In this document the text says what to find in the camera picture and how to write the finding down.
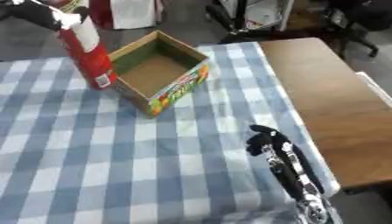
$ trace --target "wooden tabletop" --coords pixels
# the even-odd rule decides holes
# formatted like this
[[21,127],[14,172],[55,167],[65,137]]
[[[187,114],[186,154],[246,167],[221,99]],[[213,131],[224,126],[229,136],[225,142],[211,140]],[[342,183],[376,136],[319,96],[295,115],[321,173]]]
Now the wooden tabletop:
[[262,42],[343,187],[392,180],[392,110],[317,38]]

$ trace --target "blue checkered tablecloth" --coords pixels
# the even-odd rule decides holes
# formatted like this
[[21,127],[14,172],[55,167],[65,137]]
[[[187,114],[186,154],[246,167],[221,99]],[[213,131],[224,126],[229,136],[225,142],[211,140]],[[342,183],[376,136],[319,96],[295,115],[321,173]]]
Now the blue checkered tablecloth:
[[156,119],[87,88],[70,59],[0,63],[0,223],[290,223],[288,195],[245,151],[253,123],[289,136],[336,193],[257,43],[199,49],[210,77]]

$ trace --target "robotic hand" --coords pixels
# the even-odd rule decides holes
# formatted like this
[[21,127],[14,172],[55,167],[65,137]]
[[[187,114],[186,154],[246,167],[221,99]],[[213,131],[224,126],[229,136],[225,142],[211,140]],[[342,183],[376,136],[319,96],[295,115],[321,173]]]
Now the robotic hand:
[[68,30],[81,24],[88,15],[86,7],[79,7],[70,14],[37,0],[0,0],[0,7],[7,11],[7,16],[22,18],[53,31]]
[[296,201],[297,223],[343,223],[323,196],[324,188],[304,153],[276,129],[260,125],[252,125],[250,128],[258,134],[247,141],[247,151],[253,157],[265,156],[274,176]]

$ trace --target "cardboard box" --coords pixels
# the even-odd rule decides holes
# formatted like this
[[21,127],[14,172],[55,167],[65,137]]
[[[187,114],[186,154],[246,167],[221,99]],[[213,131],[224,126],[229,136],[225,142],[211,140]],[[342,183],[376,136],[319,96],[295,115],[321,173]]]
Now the cardboard box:
[[161,31],[109,55],[112,88],[148,116],[157,116],[208,76],[208,57]]

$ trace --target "red cylindrical container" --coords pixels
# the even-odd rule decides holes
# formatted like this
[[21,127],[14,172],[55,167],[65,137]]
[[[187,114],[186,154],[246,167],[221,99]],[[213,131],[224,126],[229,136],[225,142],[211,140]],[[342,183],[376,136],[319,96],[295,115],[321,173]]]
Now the red cylindrical container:
[[[66,13],[72,13],[79,6],[80,0],[47,2]],[[116,81],[116,72],[91,17],[87,17],[82,24],[74,25],[69,30],[60,30],[58,38],[63,41],[66,50],[91,88],[101,90]]]

